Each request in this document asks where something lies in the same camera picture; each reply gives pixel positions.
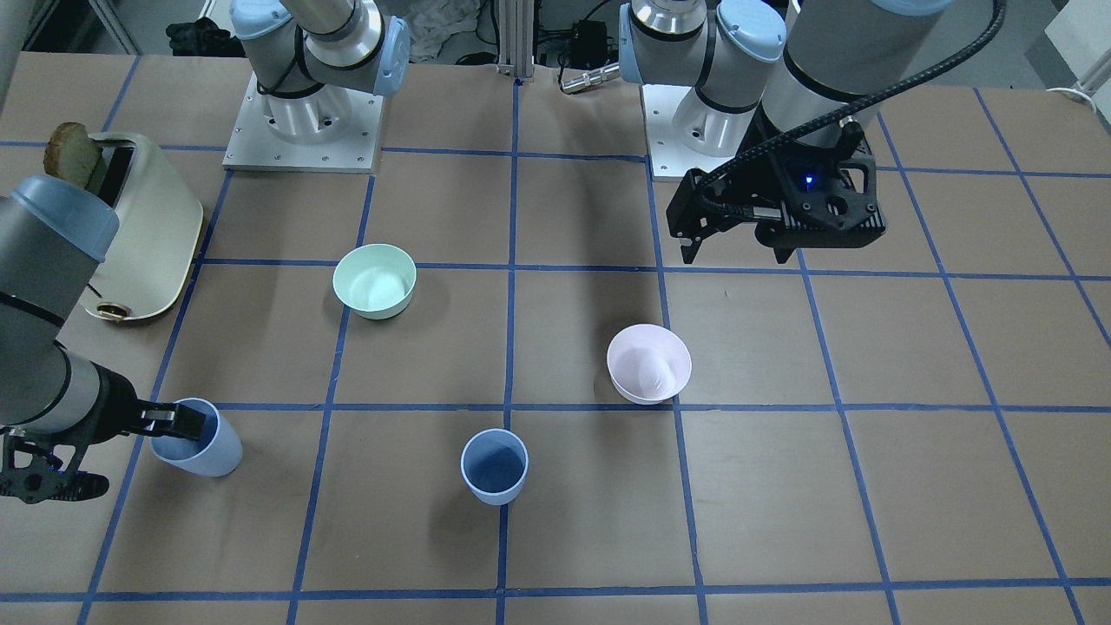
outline mint green bowl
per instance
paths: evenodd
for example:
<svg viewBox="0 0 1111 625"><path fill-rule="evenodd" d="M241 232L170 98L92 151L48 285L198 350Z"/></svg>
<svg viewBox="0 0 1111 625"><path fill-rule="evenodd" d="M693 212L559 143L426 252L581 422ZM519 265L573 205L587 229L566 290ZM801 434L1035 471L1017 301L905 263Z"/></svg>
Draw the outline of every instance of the mint green bowl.
<svg viewBox="0 0 1111 625"><path fill-rule="evenodd" d="M370 243L347 253L332 273L332 290L360 317L388 320L409 305L417 263L389 243Z"/></svg>

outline bread slice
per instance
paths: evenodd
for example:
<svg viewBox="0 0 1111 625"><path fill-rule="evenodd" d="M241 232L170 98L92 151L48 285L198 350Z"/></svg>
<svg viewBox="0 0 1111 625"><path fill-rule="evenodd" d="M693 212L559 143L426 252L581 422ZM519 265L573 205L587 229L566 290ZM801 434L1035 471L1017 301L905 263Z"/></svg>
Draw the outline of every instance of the bread slice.
<svg viewBox="0 0 1111 625"><path fill-rule="evenodd" d="M42 157L47 174L61 178L96 193L104 180L107 165L100 158L100 147L89 138L84 124L62 123L50 135Z"/></svg>

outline white cloth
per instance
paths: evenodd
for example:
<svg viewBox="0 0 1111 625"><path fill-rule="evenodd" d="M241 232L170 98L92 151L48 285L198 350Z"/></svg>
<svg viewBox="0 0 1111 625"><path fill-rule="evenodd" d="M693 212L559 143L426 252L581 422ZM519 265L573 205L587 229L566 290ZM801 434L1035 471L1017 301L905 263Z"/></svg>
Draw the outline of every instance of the white cloth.
<svg viewBox="0 0 1111 625"><path fill-rule="evenodd" d="M379 2L391 13L404 18L412 32L414 61L430 61L440 53L443 42L457 32L473 31L478 26L481 0L392 0Z"/></svg>

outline metal mounting plate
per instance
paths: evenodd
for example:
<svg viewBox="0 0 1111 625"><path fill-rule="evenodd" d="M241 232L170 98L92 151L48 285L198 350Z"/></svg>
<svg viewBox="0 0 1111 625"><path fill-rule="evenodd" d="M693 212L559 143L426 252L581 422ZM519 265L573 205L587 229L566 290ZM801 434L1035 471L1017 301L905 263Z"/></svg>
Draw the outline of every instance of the metal mounting plate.
<svg viewBox="0 0 1111 625"><path fill-rule="evenodd" d="M724 157L709 157L688 148L679 138L679 131L671 122L679 109L679 102L690 91L690 87L671 84L644 84L641 87L641 104L644 107L644 132L648 134L648 151L652 157L652 180L679 181L688 169L699 168L710 171L729 160Z"/></svg>
<svg viewBox="0 0 1111 625"><path fill-rule="evenodd" d="M350 89L348 92L354 118L347 132L327 143L290 143L270 130L263 112L266 103L251 74L223 154L224 169L373 173L384 98Z"/></svg>

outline blue cup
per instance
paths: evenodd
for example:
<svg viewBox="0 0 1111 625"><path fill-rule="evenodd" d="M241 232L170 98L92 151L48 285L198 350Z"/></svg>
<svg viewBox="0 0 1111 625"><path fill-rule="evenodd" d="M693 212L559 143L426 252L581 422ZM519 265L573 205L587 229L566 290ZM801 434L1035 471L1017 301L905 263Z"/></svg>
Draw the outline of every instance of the blue cup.
<svg viewBox="0 0 1111 625"><path fill-rule="evenodd" d="M471 437L459 458L463 482L482 503L503 506L524 486L529 451L508 430L486 430Z"/></svg>

